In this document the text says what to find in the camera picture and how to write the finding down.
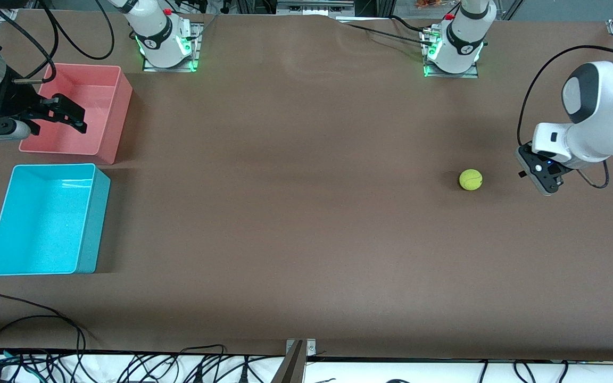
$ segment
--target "tennis ball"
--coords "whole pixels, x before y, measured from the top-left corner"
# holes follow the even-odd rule
[[[460,173],[460,186],[465,190],[477,190],[482,186],[482,173],[474,169],[467,169]]]

